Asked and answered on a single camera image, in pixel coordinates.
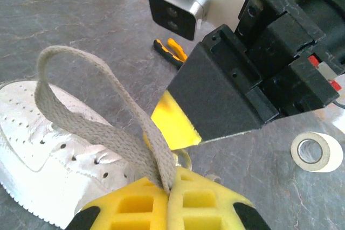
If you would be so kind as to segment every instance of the shoelace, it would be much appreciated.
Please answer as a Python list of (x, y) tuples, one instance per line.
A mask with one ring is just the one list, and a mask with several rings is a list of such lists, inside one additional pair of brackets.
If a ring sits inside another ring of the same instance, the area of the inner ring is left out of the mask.
[[(87, 60), (111, 81), (115, 91), (122, 97), (138, 120), (150, 148), (145, 145), (144, 140), (127, 134), (122, 129), (92, 122), (72, 113), (57, 99), (48, 84), (46, 65), (52, 57), (61, 53)], [(40, 53), (37, 68), (38, 83), (34, 98), (38, 109), (48, 120), (62, 129), (86, 139), (91, 144), (101, 144), (116, 152), (130, 163), (137, 172), (148, 177), (150, 181), (158, 187), (164, 188), (169, 194), (176, 174), (174, 157), (155, 123), (130, 97), (103, 60), (75, 48), (50, 46)]]

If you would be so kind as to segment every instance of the gray shoelace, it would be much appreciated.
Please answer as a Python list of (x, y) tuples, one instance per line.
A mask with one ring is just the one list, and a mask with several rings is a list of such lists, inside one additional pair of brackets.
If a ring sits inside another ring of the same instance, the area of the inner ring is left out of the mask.
[[(48, 61), (57, 54), (71, 54), (83, 58), (98, 68), (112, 83), (115, 91), (138, 120), (147, 136), (150, 148), (144, 140), (123, 130), (92, 122), (70, 112), (55, 96), (46, 75)], [(38, 83), (34, 94), (35, 102), (42, 114), (62, 129), (76, 134), (91, 144), (101, 144), (122, 156), (137, 172), (145, 175), (169, 194), (175, 179), (176, 166), (173, 155), (151, 118), (130, 97), (108, 65), (95, 55), (66, 46), (50, 46), (38, 57)]]

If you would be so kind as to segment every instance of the white sneaker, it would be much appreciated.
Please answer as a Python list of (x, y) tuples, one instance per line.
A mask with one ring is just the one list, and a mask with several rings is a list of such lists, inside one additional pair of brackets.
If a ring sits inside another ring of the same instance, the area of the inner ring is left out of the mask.
[[(35, 105), (36, 85), (0, 85), (0, 181), (26, 210), (65, 228), (85, 204), (127, 184), (127, 162), (48, 121)], [(109, 125), (74, 96), (51, 88), (70, 111)]]

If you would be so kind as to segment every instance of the gray marble countertop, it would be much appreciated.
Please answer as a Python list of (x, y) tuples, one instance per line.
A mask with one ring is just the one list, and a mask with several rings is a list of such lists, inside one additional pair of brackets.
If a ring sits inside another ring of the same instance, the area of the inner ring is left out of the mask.
[[(68, 45), (103, 58), (135, 101), (151, 113), (176, 70), (152, 50), (171, 34), (153, 23), (147, 0), (0, 0), (0, 81), (36, 75), (38, 53)], [(198, 39), (209, 28), (200, 32)], [(187, 53), (195, 43), (179, 37)], [(83, 61), (51, 61), (51, 82), (87, 103), (111, 124), (140, 136), (107, 82)], [(301, 170), (289, 153), (304, 131), (328, 133), (345, 149), (345, 135), (312, 113), (262, 130), (189, 148), (194, 171), (221, 176), (248, 197), (272, 229), (345, 229), (345, 165), (331, 173)], [(0, 229), (56, 229), (0, 189)]]

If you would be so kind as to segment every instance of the white tape roll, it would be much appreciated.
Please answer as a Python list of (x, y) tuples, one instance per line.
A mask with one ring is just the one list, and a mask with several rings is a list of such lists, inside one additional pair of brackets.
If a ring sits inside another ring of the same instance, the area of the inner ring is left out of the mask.
[[(321, 148), (321, 158), (316, 162), (308, 159), (310, 154), (303, 155), (302, 146), (307, 141), (315, 141)], [(337, 169), (343, 161), (343, 150), (339, 142), (331, 136), (315, 132), (305, 132), (298, 135), (291, 145), (291, 155), (296, 164), (309, 172), (332, 172)]]

